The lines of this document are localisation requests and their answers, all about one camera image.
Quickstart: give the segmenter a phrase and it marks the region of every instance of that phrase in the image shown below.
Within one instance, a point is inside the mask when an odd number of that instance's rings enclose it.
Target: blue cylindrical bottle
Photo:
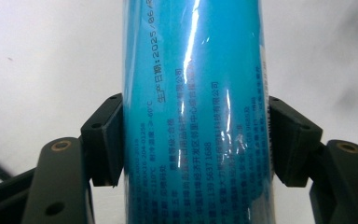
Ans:
[[[127,223],[274,223],[259,12],[125,1]]]

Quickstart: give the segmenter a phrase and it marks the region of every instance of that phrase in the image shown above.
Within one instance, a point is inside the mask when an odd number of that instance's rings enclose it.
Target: white background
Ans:
[[[321,126],[324,143],[358,143],[358,1],[262,4],[269,94]],[[0,0],[0,164],[13,175],[121,92],[122,5]],[[277,223],[314,223],[309,189],[274,182]],[[94,189],[94,206],[97,223],[124,223],[122,182]]]

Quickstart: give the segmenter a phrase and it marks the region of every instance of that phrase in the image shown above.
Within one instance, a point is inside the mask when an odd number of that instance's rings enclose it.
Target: blue plastic wrap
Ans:
[[[259,12],[125,1],[127,223],[274,223]]]

